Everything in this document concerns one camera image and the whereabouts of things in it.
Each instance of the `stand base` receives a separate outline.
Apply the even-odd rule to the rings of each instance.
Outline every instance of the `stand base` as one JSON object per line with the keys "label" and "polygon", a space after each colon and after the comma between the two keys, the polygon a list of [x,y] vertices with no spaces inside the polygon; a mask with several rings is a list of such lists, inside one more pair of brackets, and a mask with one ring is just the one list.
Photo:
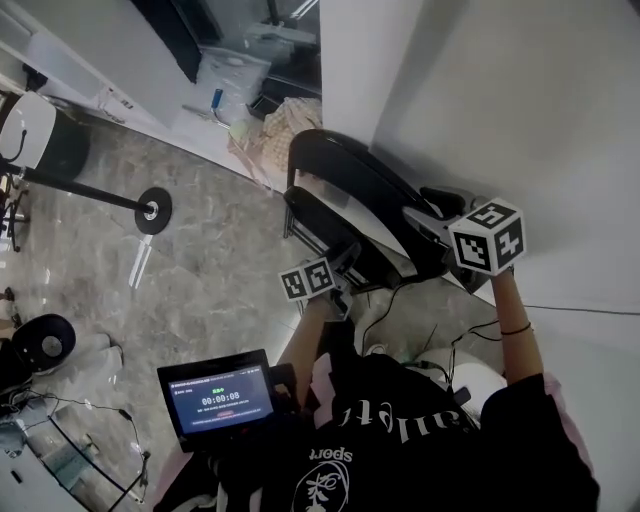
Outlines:
{"label": "stand base", "polygon": [[171,220],[173,202],[163,188],[153,187],[144,192],[138,202],[151,205],[153,213],[136,212],[136,226],[145,235],[157,235],[167,227]]}

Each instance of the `tablet screen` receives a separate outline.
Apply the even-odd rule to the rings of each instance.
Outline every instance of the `tablet screen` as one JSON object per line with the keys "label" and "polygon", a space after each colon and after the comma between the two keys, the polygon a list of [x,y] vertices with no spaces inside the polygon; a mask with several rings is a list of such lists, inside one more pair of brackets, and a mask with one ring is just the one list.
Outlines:
{"label": "tablet screen", "polygon": [[169,382],[169,392],[185,434],[238,425],[273,412],[260,366]]}

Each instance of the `tablet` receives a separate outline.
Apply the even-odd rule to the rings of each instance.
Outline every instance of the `tablet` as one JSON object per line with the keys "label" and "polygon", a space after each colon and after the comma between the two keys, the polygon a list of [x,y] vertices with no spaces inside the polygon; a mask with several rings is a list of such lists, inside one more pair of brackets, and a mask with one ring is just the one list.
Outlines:
{"label": "tablet", "polygon": [[158,378],[185,452],[229,440],[274,411],[264,350],[158,368]]}

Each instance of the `wrist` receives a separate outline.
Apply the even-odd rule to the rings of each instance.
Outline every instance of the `wrist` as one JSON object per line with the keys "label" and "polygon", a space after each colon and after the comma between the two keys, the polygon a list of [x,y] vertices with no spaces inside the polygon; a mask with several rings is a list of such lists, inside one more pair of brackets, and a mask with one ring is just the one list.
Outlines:
{"label": "wrist", "polygon": [[493,287],[501,287],[501,286],[506,286],[508,284],[512,284],[515,282],[515,278],[513,277],[513,274],[511,273],[511,270],[507,269],[504,272],[502,272],[502,274],[498,274],[497,276],[493,276],[491,278],[491,284],[493,285]]}
{"label": "wrist", "polygon": [[307,303],[306,311],[313,312],[317,315],[321,315],[326,318],[331,312],[331,304],[322,295],[309,299]]}

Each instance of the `gray tile floor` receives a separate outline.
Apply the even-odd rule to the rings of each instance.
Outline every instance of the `gray tile floor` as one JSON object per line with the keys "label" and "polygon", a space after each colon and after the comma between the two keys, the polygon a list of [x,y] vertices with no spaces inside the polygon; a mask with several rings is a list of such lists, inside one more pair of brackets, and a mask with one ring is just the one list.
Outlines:
{"label": "gray tile floor", "polygon": [[[131,198],[161,186],[174,200],[172,221],[152,238],[138,287],[135,280],[129,284],[143,238],[133,214],[37,185],[30,187],[32,224],[23,251],[0,257],[7,260],[0,284],[14,288],[25,319],[55,312],[72,322],[78,343],[104,332],[122,346],[125,364],[115,383],[102,383],[86,398],[133,413],[140,444],[152,454],[150,496],[176,443],[156,368],[256,348],[275,363],[298,321],[277,272],[311,253],[297,240],[282,239],[280,196],[144,135],[88,122],[92,149],[80,181]],[[378,291],[358,299],[358,343],[389,297]],[[367,343],[383,343],[389,354],[408,360],[421,352],[436,324],[431,347],[444,347],[494,316],[489,305],[434,280],[401,290]],[[468,337],[459,347],[501,371],[499,344]],[[117,413],[73,406],[59,416],[75,439],[91,435],[101,448],[97,463],[109,474],[122,483],[135,477],[140,460],[133,432]],[[61,442],[47,426],[38,436],[42,451]],[[94,510],[106,510],[118,496],[93,470],[83,480],[78,492]],[[131,500],[119,508],[139,509]]]}

